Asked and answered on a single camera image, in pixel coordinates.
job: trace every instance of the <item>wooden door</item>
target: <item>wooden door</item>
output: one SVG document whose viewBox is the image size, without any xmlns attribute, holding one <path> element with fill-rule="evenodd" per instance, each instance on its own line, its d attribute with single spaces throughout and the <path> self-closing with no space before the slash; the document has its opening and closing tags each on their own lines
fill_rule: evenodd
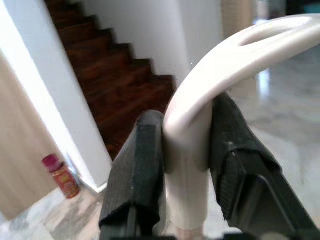
<svg viewBox="0 0 320 240">
<path fill-rule="evenodd" d="M 15 218 L 57 187 L 41 163 L 51 153 L 61 157 L 0 51 L 0 212 L 7 219 Z"/>
</svg>

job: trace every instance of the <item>white plastic handle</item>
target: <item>white plastic handle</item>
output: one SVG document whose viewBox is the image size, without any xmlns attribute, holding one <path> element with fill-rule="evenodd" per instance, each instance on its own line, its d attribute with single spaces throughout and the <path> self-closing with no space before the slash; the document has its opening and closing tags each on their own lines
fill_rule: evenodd
<svg viewBox="0 0 320 240">
<path fill-rule="evenodd" d="M 177 227 L 196 229 L 206 218 L 212 100 L 236 82 L 318 44 L 320 14 L 278 18 L 226 39 L 190 72 L 163 123 L 168 204 Z"/>
</svg>

